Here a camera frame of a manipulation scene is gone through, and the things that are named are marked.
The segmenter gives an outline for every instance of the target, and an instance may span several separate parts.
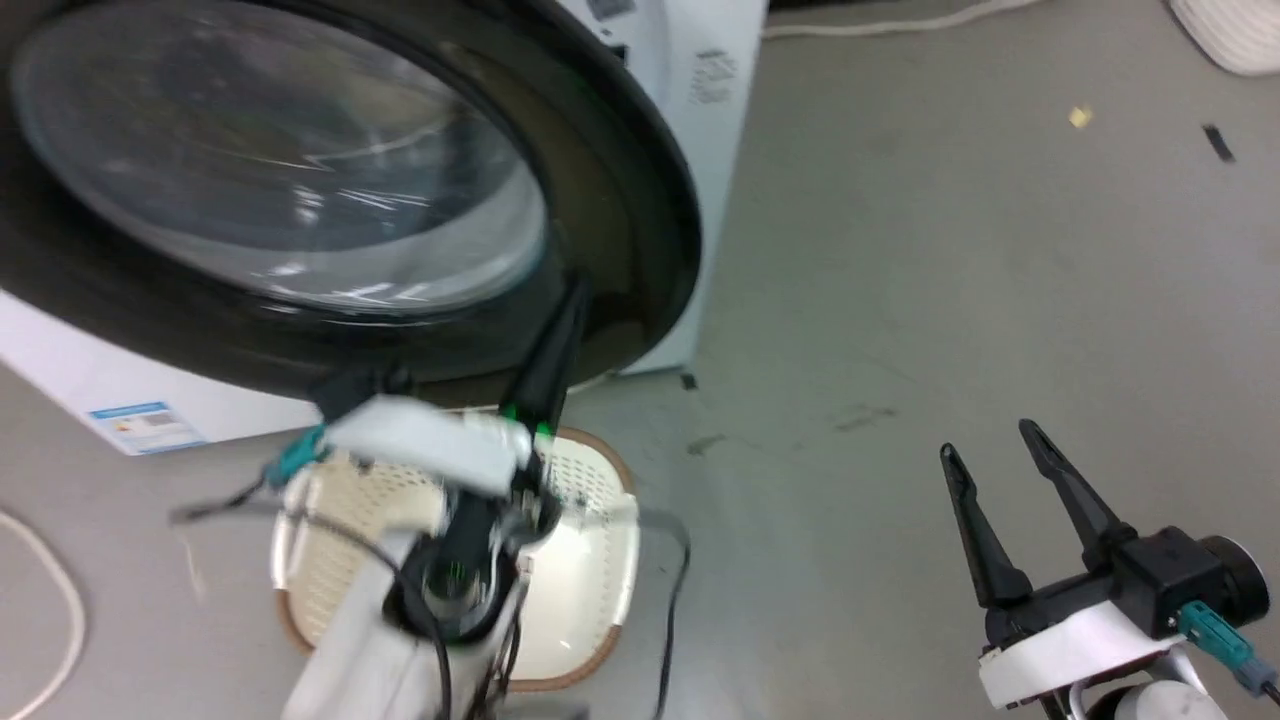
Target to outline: perforated basket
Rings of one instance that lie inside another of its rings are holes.
[[[561,429],[550,448],[552,489],[564,515],[547,541],[526,550],[531,568],[521,646],[511,689],[566,688],[595,671],[617,643],[640,557],[635,487],[626,465],[595,436]],[[311,465],[285,502],[333,516],[378,539],[387,528],[439,529],[444,493],[403,465],[358,469],[344,454]],[[320,642],[361,564],[360,548],[276,519],[271,580],[280,621],[303,652]]]

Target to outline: warning label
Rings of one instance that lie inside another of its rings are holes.
[[[737,78],[737,60],[721,49],[703,50],[694,64],[694,85],[690,97],[699,105],[724,102],[732,96]]]
[[[141,455],[205,445],[205,438],[164,402],[95,410],[90,418],[113,439]]]

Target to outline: cable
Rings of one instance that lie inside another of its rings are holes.
[[[970,5],[957,13],[924,20],[890,20],[861,26],[772,26],[764,28],[760,33],[760,38],[870,37],[874,35],[893,35],[900,32],[931,32],[934,29],[948,29],[963,26],[987,15],[1025,8],[1027,5],[1036,3],[1039,3],[1039,0],[986,0],[986,3]]]
[[[45,684],[36,697],[31,698],[31,702],[22,706],[18,712],[8,716],[5,720],[26,720],[31,717],[37,710],[49,702],[49,698],[61,689],[67,679],[70,678],[72,670],[76,669],[76,664],[79,661],[81,653],[84,651],[84,637],[88,633],[87,621],[84,614],[84,598],[81,597],[78,589],[76,589],[76,583],[72,582],[70,575],[67,574],[67,568],[58,561],[45,541],[40,539],[36,530],[31,529],[26,523],[18,520],[10,515],[4,509],[0,509],[0,525],[4,525],[14,532],[27,547],[36,553],[40,564],[49,570],[49,575],[54,579],[54,583],[60,591],[63,591],[63,597],[67,598],[67,609],[70,612],[70,639],[67,643],[67,652],[63,653],[63,662],[58,666],[58,671],[54,676]]]
[[[520,655],[520,616],[512,620],[511,647],[507,648],[507,666],[502,670],[502,676],[498,679],[498,692],[495,693],[499,701],[507,697],[507,687],[511,684],[511,676],[516,671],[517,655]]]
[[[264,473],[264,474],[259,475],[256,480],[253,480],[252,483],[250,483],[248,486],[246,486],[244,489],[242,489],[238,493],[236,493],[236,495],[230,496],[229,498],[227,498],[227,502],[223,506],[224,507],[239,507],[241,505],[244,505],[246,502],[248,502],[248,500],[251,497],[253,497],[255,495],[257,495],[257,491],[260,491],[260,489],[262,489],[265,487],[266,487],[266,474]]]
[[[680,593],[685,589],[685,577],[689,574],[689,562],[694,553],[694,541],[689,536],[689,528],[676,515],[664,510],[640,509],[636,524],[641,528],[664,530],[680,543],[682,556],[680,570],[676,573],[676,582],[671,585],[671,600],[667,603],[667,641],[662,648],[662,671],[658,675],[658,703],[653,711],[653,720],[662,720],[667,711],[667,692],[671,685],[671,661],[676,648],[676,603]]]
[[[426,620],[429,630],[431,633],[431,647],[435,648],[435,660],[440,671],[440,711],[436,714],[439,720],[451,720],[453,717],[453,675],[449,669],[449,652],[444,647],[444,642],[440,641],[443,633],[440,630],[440,623],[431,612],[431,609],[426,605],[426,598],[422,597],[421,591],[415,585],[413,580],[401,570],[399,565],[392,556],[387,555],[387,551],[365,539],[357,530],[339,523],[325,515],[312,512],[306,509],[291,509],[285,507],[280,502],[256,502],[250,501],[243,493],[234,496],[230,501],[210,502],[188,505],[184,507],[174,509],[169,512],[169,523],[173,525],[188,525],[198,523],[201,520],[207,520],[216,515],[237,514],[237,515],[257,515],[275,518],[278,515],[284,515],[293,521],[305,521],[328,533],[333,533],[349,543],[353,543],[362,550],[367,551],[371,556],[378,559],[379,562],[387,566],[396,578],[396,582],[404,591],[404,597],[413,598],[415,603],[421,603],[419,606],[419,612],[421,618]]]

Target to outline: gray floor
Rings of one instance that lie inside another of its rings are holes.
[[[1075,131],[1066,117],[1089,104]],[[940,35],[764,51],[686,392],[576,397],[695,533],[672,719],[993,717],[936,457],[954,441],[1037,582],[1078,547],[1020,446],[1033,416],[1133,524],[1221,532],[1280,577],[1280,81],[1208,65],[1157,0],[1055,0]],[[1239,156],[1217,160],[1217,123]],[[268,527],[164,527],[261,438],[120,457],[0,374],[0,498],[86,588],[92,635],[41,719],[276,716],[302,660]],[[676,556],[646,544],[614,657],[576,696],[645,717]],[[52,667],[52,588],[0,536],[0,708]],[[1280,659],[1280,623],[1252,635]],[[1266,708],[1207,673],[1235,717]],[[1016,715],[1028,715],[1020,711]]]

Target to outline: white power cord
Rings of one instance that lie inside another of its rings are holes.
[[[873,35],[891,35],[897,32],[929,32],[934,29],[947,29],[963,26],[968,22],[984,18],[1005,10],[1025,8],[1041,0],[987,0],[970,5],[957,13],[924,20],[892,20],[883,23],[868,23],[861,26],[773,26],[765,27],[760,37],[764,40],[777,40],[780,37],[870,37]]]
[[[4,719],[27,720],[27,717],[31,717],[37,710],[44,707],[44,705],[49,702],[49,698],[54,697],[54,693],[61,689],[63,684],[67,683],[67,678],[70,676],[72,670],[76,669],[76,662],[79,661],[81,652],[84,650],[84,635],[87,634],[84,598],[82,598],[79,591],[76,589],[76,583],[73,583],[70,575],[67,574],[67,569],[63,568],[63,564],[58,561],[58,557],[54,556],[54,552],[49,550],[49,546],[45,544],[45,541],[40,539],[40,536],[37,536],[35,530],[13,515],[5,512],[4,509],[0,509],[0,525],[13,530],[14,534],[22,538],[22,541],[27,543],[27,547],[36,553],[40,564],[49,570],[49,575],[54,579],[54,583],[56,583],[58,588],[63,591],[63,597],[67,598],[67,609],[70,612],[70,641],[67,643],[67,653],[63,655],[63,664],[58,666],[58,671],[54,673],[54,676],[49,680],[49,684],[45,685],[45,689],[40,691],[40,693],[37,693],[31,702],[19,708],[18,712]]]

